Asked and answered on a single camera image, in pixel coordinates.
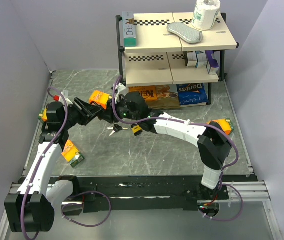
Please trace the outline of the black key bunch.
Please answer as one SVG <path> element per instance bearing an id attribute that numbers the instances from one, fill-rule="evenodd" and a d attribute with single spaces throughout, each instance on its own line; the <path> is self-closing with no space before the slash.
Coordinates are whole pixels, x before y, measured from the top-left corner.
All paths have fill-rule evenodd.
<path id="1" fill-rule="evenodd" d="M 112 127 L 107 127 L 106 129 L 111 130 L 111 133 L 109 134 L 109 136 L 112 136 L 114 133 L 117 133 L 122 130 L 128 130 L 128 128 L 122 127 L 118 124 L 114 124 Z"/>

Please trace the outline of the yellow padlock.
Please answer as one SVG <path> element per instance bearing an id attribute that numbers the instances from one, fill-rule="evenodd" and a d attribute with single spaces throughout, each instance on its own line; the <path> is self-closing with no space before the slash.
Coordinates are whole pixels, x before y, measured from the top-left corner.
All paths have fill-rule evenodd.
<path id="1" fill-rule="evenodd" d="M 138 135 L 142 134 L 142 128 L 136 123 L 131 125 L 131 130 L 132 130 L 134 136 L 138 136 Z"/>

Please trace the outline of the black padlock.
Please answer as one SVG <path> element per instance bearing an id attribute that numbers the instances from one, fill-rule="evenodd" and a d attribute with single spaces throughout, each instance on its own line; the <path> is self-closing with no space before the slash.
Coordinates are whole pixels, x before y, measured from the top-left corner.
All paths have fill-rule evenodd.
<path id="1" fill-rule="evenodd" d="M 109 122 L 111 120 L 111 113 L 107 109 L 102 109 L 98 112 L 97 117 L 100 121 Z"/>

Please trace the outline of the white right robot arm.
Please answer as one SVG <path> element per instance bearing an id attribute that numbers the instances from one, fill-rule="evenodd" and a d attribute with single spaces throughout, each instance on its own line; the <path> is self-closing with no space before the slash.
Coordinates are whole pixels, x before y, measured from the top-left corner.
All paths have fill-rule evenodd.
<path id="1" fill-rule="evenodd" d="M 146 132 L 172 136 L 197 147 L 204 164 L 201 196 L 212 199 L 217 194 L 224 161 L 233 146 L 217 123 L 195 124 L 151 109 L 137 92 L 130 92 L 126 96 L 117 94 L 116 97 L 100 93 L 94 101 L 104 109 L 104 120 L 122 122 L 129 119 L 130 125 L 137 124 Z"/>

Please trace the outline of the orange box by right arm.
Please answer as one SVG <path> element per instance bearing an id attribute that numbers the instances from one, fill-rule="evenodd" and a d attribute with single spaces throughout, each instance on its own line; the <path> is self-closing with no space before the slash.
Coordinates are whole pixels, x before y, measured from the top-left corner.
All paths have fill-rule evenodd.
<path id="1" fill-rule="evenodd" d="M 212 121 L 217 123 L 228 136 L 234 131 L 234 126 L 229 118 L 216 119 Z"/>

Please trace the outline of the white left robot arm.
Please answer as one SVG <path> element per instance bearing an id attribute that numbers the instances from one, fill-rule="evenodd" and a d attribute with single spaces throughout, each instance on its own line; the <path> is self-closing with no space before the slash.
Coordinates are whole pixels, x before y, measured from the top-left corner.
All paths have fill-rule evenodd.
<path id="1" fill-rule="evenodd" d="M 42 125 L 32 167 L 17 192 L 8 194 L 4 201 L 14 233 L 48 232 L 62 202 L 66 198 L 75 201 L 80 197 L 81 189 L 75 177 L 61 177 L 52 189 L 48 189 L 48 184 L 69 138 L 68 130 L 75 125 L 87 125 L 103 110 L 77 97 L 68 106 L 54 101 L 45 109 L 47 120 Z"/>

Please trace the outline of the orange green snack box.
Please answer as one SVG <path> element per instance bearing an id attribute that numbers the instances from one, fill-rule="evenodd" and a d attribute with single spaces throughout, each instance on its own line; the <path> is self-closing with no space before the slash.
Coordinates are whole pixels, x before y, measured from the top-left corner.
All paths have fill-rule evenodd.
<path id="1" fill-rule="evenodd" d="M 111 99 L 111 95 L 95 90 L 90 96 L 88 103 L 90 105 L 100 106 L 104 110 L 107 109 L 108 101 Z"/>

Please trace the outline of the orange green striped box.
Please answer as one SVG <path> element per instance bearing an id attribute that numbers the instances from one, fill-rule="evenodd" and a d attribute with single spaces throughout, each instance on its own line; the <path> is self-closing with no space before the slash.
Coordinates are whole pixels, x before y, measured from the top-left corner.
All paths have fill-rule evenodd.
<path id="1" fill-rule="evenodd" d="M 44 123 L 44 122 L 47 121 L 46 112 L 47 112 L 46 107 L 43 107 L 43 108 L 41 109 L 41 112 L 40 112 L 39 115 L 38 115 L 38 120 L 39 120 L 41 123 Z"/>

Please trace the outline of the blue doritos bag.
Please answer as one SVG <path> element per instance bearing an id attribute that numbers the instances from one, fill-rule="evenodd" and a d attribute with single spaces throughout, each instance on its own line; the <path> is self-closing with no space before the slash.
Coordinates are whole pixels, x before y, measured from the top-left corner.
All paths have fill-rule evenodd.
<path id="1" fill-rule="evenodd" d="M 206 104 L 208 98 L 202 83 L 177 84 L 180 106 Z"/>

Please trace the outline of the teal rio box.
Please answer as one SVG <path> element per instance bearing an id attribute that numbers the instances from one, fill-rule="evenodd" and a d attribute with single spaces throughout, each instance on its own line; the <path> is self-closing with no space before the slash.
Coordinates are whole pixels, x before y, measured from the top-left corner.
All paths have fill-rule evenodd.
<path id="1" fill-rule="evenodd" d="M 131 11 L 122 12 L 123 44 L 124 47 L 136 47 L 136 29 L 134 13 Z"/>

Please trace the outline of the beige two-tier shelf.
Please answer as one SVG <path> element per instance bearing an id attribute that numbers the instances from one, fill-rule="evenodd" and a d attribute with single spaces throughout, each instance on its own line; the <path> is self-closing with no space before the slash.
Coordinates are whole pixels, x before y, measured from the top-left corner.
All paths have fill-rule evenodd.
<path id="1" fill-rule="evenodd" d="M 207 104 L 212 102 L 212 84 L 225 77 L 225 51 L 238 48 L 226 25 L 225 13 L 218 13 L 213 28 L 203 32 L 200 43 L 188 44 L 167 31 L 167 25 L 182 23 L 190 27 L 191 12 L 136 13 L 134 24 L 137 45 L 124 45 L 124 33 L 120 30 L 124 16 L 116 16 L 117 52 L 119 73 L 126 87 L 170 84 L 206 84 Z M 183 54 L 212 50 L 220 54 L 219 72 L 209 75 L 204 68 L 187 68 Z"/>

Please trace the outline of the white small carton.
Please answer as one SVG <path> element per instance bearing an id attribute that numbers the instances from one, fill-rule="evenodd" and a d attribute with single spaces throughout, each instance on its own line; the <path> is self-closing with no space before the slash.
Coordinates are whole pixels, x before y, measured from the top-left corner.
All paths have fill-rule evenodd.
<path id="1" fill-rule="evenodd" d="M 186 52 L 185 63 L 187 68 L 197 68 L 197 55 L 194 51 Z"/>

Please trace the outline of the white blue carton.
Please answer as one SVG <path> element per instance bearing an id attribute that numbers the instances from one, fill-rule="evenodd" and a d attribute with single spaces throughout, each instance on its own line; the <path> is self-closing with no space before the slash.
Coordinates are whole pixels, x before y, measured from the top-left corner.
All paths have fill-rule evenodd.
<path id="1" fill-rule="evenodd" d="M 196 68 L 205 69 L 207 66 L 207 57 L 206 57 L 205 52 L 196 51 L 195 53 L 196 53 L 196 59 L 197 59 Z"/>

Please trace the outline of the grey sponge pouch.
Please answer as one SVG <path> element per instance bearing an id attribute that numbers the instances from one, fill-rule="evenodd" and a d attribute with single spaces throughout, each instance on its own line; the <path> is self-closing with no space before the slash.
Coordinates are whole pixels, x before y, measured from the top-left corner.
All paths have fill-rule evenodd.
<path id="1" fill-rule="evenodd" d="M 191 28 L 181 22 L 173 22 L 166 27 L 169 33 L 178 36 L 181 40 L 188 44 L 197 44 L 202 41 L 203 34 L 194 28 Z"/>

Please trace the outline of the purple white carton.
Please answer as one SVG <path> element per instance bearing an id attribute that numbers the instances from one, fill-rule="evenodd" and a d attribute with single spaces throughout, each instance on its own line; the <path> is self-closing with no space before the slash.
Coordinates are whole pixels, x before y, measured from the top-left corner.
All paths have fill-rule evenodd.
<path id="1" fill-rule="evenodd" d="M 207 58 L 207 73 L 210 76 L 215 75 L 219 69 L 219 64 L 215 58 L 214 52 L 212 50 L 206 50 L 205 54 Z"/>

